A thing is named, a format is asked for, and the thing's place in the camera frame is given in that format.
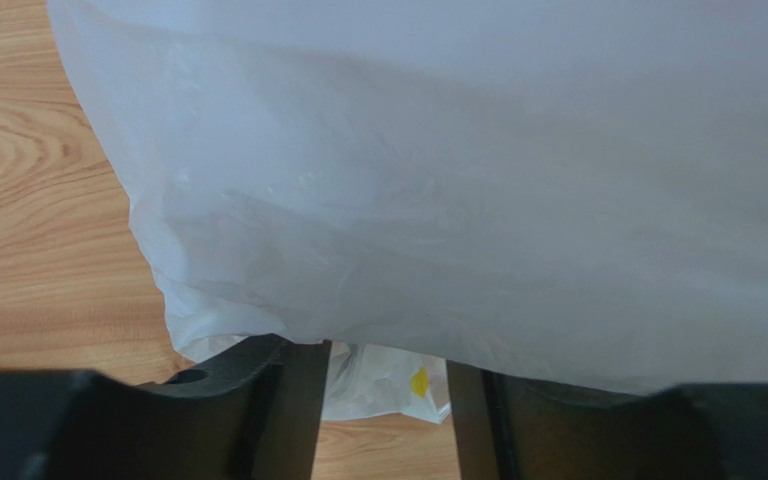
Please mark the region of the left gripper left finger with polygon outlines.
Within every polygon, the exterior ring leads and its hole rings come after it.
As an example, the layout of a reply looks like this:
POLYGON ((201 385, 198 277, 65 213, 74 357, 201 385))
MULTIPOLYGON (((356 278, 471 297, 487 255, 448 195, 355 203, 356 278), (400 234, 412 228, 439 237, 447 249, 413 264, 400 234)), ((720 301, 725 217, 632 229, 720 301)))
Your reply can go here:
POLYGON ((266 335, 162 383, 0 370, 0 479, 307 479, 329 354, 266 335))

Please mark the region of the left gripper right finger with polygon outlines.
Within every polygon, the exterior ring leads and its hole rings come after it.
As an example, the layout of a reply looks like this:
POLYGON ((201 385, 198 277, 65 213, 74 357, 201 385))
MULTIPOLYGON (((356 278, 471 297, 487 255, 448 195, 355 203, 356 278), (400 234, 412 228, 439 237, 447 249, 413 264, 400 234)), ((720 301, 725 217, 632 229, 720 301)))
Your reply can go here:
POLYGON ((768 383, 634 396, 447 369, 465 479, 768 479, 768 383))

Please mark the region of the white plastic bag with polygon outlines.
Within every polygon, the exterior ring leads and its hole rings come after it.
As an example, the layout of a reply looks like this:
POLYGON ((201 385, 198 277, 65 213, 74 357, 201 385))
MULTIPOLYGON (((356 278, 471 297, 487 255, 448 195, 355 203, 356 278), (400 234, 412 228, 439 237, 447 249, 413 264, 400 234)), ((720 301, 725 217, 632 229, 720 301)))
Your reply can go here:
POLYGON ((768 1, 51 1, 174 349, 768 382, 768 1))

